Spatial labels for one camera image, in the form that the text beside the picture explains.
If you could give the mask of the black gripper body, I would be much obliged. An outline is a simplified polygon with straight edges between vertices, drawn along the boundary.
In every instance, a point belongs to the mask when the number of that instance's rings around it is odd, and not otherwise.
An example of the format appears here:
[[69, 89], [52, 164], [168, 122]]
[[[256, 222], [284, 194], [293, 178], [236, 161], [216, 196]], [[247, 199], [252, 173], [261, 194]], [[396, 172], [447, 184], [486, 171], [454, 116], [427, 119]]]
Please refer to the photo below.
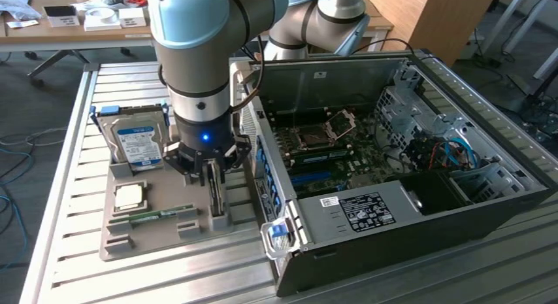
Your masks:
[[235, 144], [231, 113], [225, 112], [207, 122], [187, 120], [175, 115], [180, 145], [177, 151], [181, 158], [193, 159], [196, 152], [209, 154], [208, 158], [223, 158]]

